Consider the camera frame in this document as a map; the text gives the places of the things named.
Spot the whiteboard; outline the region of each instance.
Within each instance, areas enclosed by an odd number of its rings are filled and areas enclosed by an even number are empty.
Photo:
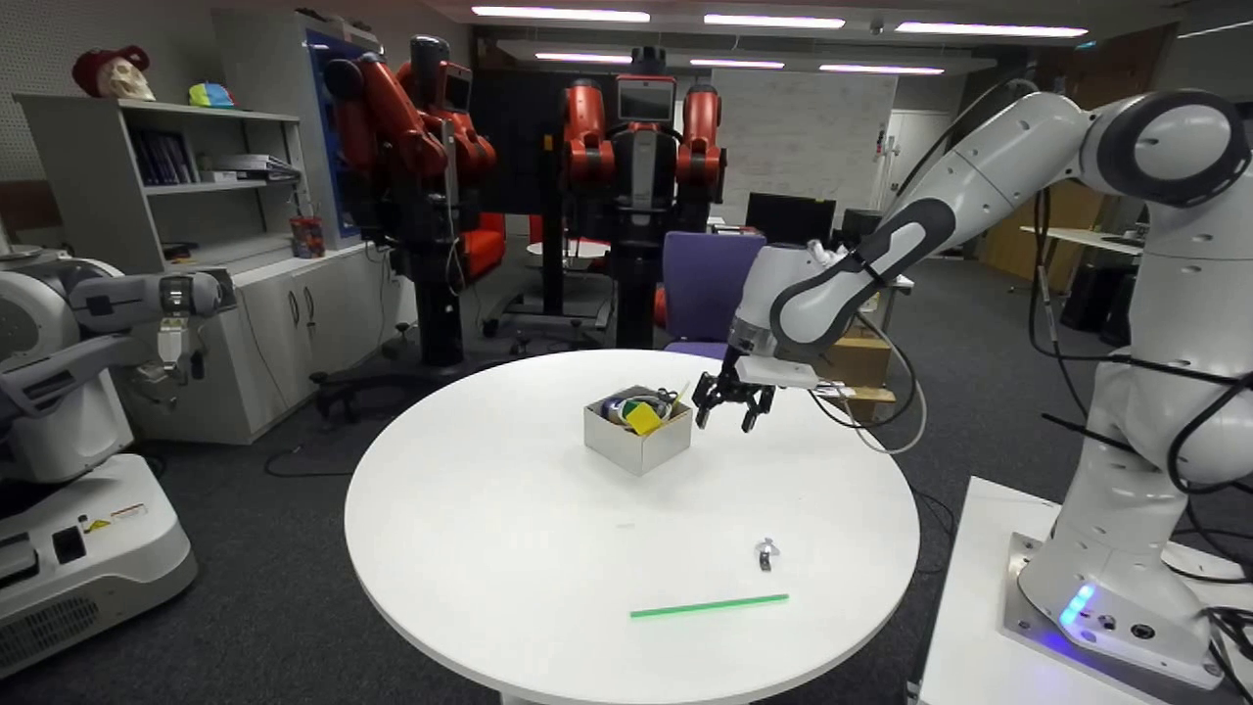
[[[883,207],[883,132],[893,114],[896,78],[801,76],[801,72],[715,72],[721,95],[721,144],[728,151],[725,200],[717,216],[743,222],[750,194]]]

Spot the ceiling light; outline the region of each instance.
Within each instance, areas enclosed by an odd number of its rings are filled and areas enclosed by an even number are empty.
[[[521,8],[521,3],[474,3],[474,17],[490,20],[563,20],[563,23],[651,23],[651,14],[613,14],[613,8]]]
[[[721,28],[816,28],[816,31],[845,28],[845,20],[840,20],[840,17],[717,17],[717,14],[708,14],[707,23],[721,23]]]
[[[900,34],[1017,34],[1017,40],[1080,40],[1090,28],[1042,23],[896,23]]]
[[[782,63],[772,63],[772,59],[691,59],[691,67],[758,67],[758,72],[778,72]]]
[[[822,63],[828,76],[943,76],[943,67]]]
[[[1253,20],[1214,23],[1214,28],[1183,31],[1174,40],[1187,44],[1187,40],[1204,40],[1204,34],[1241,31],[1241,28],[1253,28]]]
[[[598,57],[598,51],[538,51],[541,63],[613,63],[627,67],[632,57]]]

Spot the purple object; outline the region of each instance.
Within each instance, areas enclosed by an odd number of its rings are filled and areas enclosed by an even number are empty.
[[[761,237],[670,230],[664,250],[675,353],[725,357]]]

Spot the blue light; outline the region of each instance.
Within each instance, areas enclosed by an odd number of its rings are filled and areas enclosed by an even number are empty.
[[[1084,583],[1062,613],[1062,628],[1070,628],[1090,605],[1092,605],[1098,587]]]

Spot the mannequin head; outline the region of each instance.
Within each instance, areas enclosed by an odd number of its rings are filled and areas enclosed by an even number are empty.
[[[96,100],[145,100],[148,89],[148,57],[142,48],[123,51],[81,51],[75,63],[75,84]]]

